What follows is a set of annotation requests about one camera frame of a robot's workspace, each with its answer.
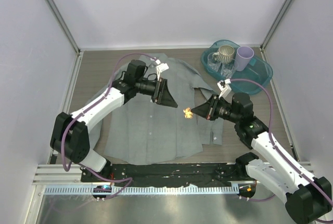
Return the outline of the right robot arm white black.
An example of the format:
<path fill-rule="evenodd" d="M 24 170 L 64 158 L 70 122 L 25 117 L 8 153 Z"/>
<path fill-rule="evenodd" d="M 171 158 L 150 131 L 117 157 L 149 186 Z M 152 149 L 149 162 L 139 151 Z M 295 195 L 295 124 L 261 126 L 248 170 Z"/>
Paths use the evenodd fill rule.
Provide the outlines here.
<path fill-rule="evenodd" d="M 231 102 L 212 95 L 191 112 L 206 120 L 222 118 L 235 124 L 240 141 L 266 159 L 263 162 L 252 152 L 240 156 L 236 160 L 236 176 L 262 183 L 282 201 L 295 223 L 319 220 L 332 210 L 331 183 L 325 177 L 315 177 L 280 145 L 270 128 L 254 115 L 248 94 L 236 93 Z"/>

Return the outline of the orange red brooch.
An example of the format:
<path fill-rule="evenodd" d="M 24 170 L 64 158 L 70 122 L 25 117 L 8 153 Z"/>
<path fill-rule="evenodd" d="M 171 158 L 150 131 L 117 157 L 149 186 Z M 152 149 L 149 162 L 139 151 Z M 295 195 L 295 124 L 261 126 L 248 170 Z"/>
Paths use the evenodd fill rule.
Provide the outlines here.
<path fill-rule="evenodd" d="M 193 118 L 193 113 L 191 111 L 191 108 L 184 109 L 183 113 L 184 113 L 184 118 L 186 118 L 186 119 L 192 119 Z"/>

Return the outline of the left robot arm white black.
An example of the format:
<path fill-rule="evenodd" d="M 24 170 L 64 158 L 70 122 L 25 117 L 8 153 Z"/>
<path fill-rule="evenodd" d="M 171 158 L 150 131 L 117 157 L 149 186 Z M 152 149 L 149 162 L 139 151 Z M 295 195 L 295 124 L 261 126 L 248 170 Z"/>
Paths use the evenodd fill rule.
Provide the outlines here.
<path fill-rule="evenodd" d="M 132 60 L 119 79 L 83 108 L 68 114 L 57 115 L 50 147 L 59 152 L 63 159 L 93 170 L 93 176 L 100 182 L 111 175 L 110 162 L 90 146 L 89 133 L 113 110 L 123 106 L 137 94 L 149 95 L 152 102 L 166 107 L 177 108 L 177 103 L 168 89 L 168 81 L 161 73 L 169 66 L 156 60 L 156 78 L 145 77 L 148 69 L 141 60 Z"/>

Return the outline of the grey button-up shirt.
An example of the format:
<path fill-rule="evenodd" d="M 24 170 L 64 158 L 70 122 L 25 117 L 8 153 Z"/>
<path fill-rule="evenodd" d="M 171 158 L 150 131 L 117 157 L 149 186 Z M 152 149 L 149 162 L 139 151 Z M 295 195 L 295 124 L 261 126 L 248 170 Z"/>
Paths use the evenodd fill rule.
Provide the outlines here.
<path fill-rule="evenodd" d="M 186 119 L 184 109 L 195 106 L 195 89 L 206 99 L 214 90 L 200 73 L 183 60 L 166 54 L 140 56 L 153 75 L 156 57 L 169 69 L 161 76 L 168 80 L 169 91 L 177 108 L 159 106 L 146 95 L 133 99 L 112 112 L 105 156 L 130 164 L 146 165 L 188 157 L 203 151 L 204 144 L 222 144 L 223 120 L 207 121 L 201 117 Z"/>

